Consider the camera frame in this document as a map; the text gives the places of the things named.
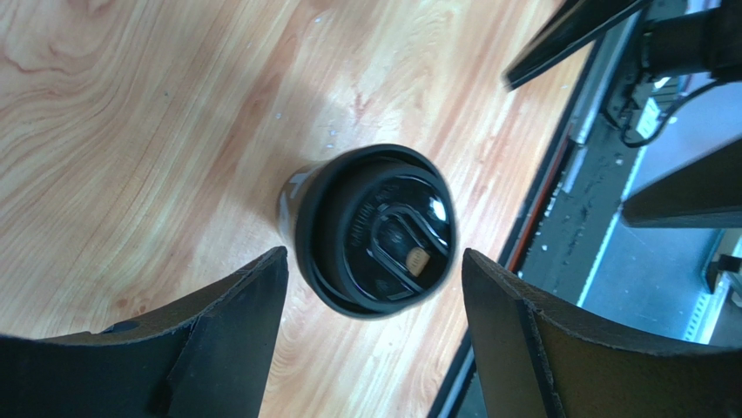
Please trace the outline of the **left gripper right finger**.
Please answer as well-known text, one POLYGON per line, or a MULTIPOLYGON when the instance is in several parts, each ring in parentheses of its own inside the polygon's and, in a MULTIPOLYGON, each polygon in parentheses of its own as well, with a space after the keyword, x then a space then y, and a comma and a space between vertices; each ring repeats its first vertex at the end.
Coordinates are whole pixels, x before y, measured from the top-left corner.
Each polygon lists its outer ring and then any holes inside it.
POLYGON ((462 291, 491 417, 738 417, 741 352, 570 304, 473 249, 462 291))

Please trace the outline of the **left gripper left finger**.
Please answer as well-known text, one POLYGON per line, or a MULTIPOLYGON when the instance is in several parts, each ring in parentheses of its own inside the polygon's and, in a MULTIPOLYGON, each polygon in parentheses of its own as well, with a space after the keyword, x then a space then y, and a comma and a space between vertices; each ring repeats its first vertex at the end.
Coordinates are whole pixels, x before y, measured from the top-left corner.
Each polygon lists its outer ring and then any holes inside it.
POLYGON ((278 246, 222 280, 89 332, 1 339, 4 417, 256 417, 287 295, 278 246))

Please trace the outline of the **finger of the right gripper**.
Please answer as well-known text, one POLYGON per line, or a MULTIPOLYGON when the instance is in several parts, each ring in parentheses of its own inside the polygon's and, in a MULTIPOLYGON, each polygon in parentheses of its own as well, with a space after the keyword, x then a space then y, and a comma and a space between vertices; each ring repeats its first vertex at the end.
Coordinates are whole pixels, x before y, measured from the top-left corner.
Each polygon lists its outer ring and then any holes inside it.
POLYGON ((622 219, 639 228, 740 228, 741 140, 631 195, 622 219))
POLYGON ((649 4, 642 0, 563 2, 503 73, 507 87, 515 90, 539 77, 649 4))

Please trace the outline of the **single black coffee cup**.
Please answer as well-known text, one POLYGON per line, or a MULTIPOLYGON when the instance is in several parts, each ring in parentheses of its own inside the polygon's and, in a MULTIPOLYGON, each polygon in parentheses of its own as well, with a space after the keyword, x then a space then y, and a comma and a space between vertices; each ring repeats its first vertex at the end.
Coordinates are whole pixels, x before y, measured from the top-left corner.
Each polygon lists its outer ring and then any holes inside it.
POLYGON ((302 166, 289 176, 280 189, 277 203, 278 229, 280 235, 289 242, 293 242, 301 202, 322 167, 322 163, 302 166))

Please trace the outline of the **black plastic cup lid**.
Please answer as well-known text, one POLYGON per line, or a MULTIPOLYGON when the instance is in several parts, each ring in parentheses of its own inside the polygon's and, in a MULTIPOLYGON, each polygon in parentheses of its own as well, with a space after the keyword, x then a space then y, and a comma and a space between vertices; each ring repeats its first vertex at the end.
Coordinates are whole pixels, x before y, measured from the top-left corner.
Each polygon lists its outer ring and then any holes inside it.
POLYGON ((454 204, 440 171, 394 144, 318 163, 291 242, 305 282, 335 312, 362 320, 432 296, 457 249, 454 204))

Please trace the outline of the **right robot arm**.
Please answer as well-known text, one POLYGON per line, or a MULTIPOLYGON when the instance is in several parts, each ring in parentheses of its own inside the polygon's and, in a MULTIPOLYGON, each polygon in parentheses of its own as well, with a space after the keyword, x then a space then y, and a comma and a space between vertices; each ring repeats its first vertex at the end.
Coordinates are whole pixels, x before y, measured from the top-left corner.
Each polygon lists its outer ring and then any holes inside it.
MULTIPOLYGON (((740 2, 691 14, 683 8, 681 1, 566 1, 509 65, 507 85, 519 88, 639 15, 604 114, 625 146, 647 146, 693 99, 741 79, 740 2)), ((740 227, 740 140, 635 193, 622 216, 640 228, 740 227)))

